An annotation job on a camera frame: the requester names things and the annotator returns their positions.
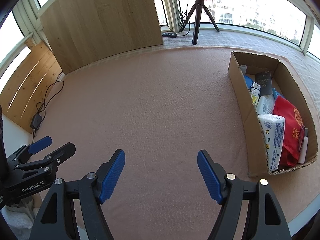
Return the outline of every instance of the white bottle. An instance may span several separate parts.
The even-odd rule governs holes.
[[[247,72],[247,65],[241,65],[240,69],[242,71],[242,74],[245,75],[245,73]]]
[[[275,103],[273,95],[261,96],[256,109],[257,114],[273,114]]]
[[[307,147],[308,147],[308,129],[306,128],[304,131],[304,141],[301,147],[299,160],[298,160],[298,163],[300,164],[304,164],[306,162]]]

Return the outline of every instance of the black clamp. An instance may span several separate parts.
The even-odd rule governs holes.
[[[243,200],[249,200],[242,240],[290,240],[281,206],[268,185],[243,181],[213,162],[206,150],[198,152],[197,162],[212,199],[222,205],[208,240],[232,240]]]
[[[7,159],[3,158],[1,166],[6,173],[2,173],[0,180],[0,209],[49,188],[56,179],[58,166],[76,152],[75,145],[67,143],[43,160],[27,163],[32,155],[51,143],[51,138],[47,136],[28,146],[22,146]]]
[[[79,199],[89,239],[113,240],[100,205],[111,194],[125,164],[123,150],[117,149],[109,162],[80,180],[65,182],[59,178],[48,191],[30,234],[30,240],[80,240],[74,211]]]

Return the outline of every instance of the tripod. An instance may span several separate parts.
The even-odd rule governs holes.
[[[192,38],[193,45],[196,45],[197,41],[198,41],[202,8],[204,9],[205,13],[209,16],[209,19],[211,20],[213,26],[219,32],[218,26],[215,23],[211,13],[209,12],[208,8],[204,5],[204,0],[196,0],[195,4],[192,6],[190,12],[188,13],[185,24],[179,30],[179,32],[182,32],[184,30],[186,25],[189,23],[191,15],[196,10],[196,20],[195,20],[195,25],[194,25],[194,30],[193,30],[193,38]]]

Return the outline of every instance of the black card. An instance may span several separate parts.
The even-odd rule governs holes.
[[[272,95],[272,82],[270,70],[254,75],[255,82],[260,85],[260,96]]]

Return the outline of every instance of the plywood board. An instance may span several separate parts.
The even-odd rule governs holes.
[[[25,44],[28,46],[28,48],[33,51],[33,49],[36,47],[36,44],[33,41],[33,38],[29,38],[25,41]]]
[[[3,114],[31,133],[30,123],[37,112],[36,104],[44,100],[47,88],[55,82],[60,72],[61,68],[48,47],[43,42],[33,45],[30,54],[0,94]]]
[[[163,44],[154,0],[55,0],[40,20],[64,73]]]

